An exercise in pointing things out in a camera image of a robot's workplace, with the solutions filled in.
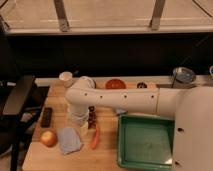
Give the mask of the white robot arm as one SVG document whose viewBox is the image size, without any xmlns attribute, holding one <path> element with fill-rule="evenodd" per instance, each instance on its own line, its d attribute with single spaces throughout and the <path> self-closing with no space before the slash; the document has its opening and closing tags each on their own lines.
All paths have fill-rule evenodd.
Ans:
<svg viewBox="0 0 213 171">
<path fill-rule="evenodd" d="M 88 106 L 103 106 L 175 120 L 172 171 L 213 171 L 213 87 L 189 89 L 96 89 L 81 77 L 65 98 L 70 112 L 80 115 Z"/>
</svg>

